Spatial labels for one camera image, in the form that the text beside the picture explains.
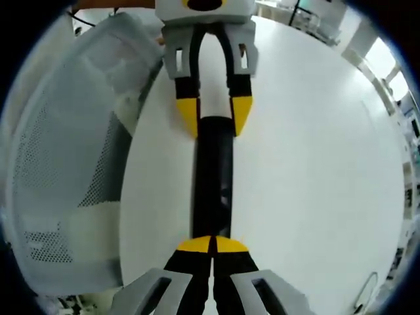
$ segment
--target chair backrest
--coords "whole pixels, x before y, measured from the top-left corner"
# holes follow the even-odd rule
[[[28,100],[7,177],[10,241],[28,285],[75,295],[121,285],[119,200],[131,135],[115,112],[162,52],[117,14],[84,33]]]

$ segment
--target white robot part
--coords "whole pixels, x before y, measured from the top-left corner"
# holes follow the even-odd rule
[[[156,0],[156,15],[166,25],[246,23],[255,0]]]

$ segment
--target white table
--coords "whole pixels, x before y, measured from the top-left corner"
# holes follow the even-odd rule
[[[250,248],[259,268],[307,294],[317,314],[350,314],[371,272],[378,286],[385,280],[397,248],[404,179],[395,132],[356,68],[297,30],[254,19],[260,59],[254,106],[234,143],[232,237]],[[199,64],[204,114],[227,114],[215,37],[206,36]],[[163,267],[188,238],[193,164],[194,141],[163,69],[127,162],[120,219],[125,284]]]

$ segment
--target window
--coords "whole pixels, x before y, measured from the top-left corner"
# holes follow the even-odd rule
[[[395,78],[389,83],[389,87],[392,89],[392,95],[396,101],[401,100],[408,93],[407,81],[402,72],[397,73]]]
[[[379,79],[386,78],[396,64],[391,51],[380,38],[370,48],[370,51],[366,55],[366,60],[369,62],[373,73]]]

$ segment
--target black tube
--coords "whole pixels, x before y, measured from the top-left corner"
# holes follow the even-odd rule
[[[233,119],[205,117],[198,125],[192,237],[230,237]]]

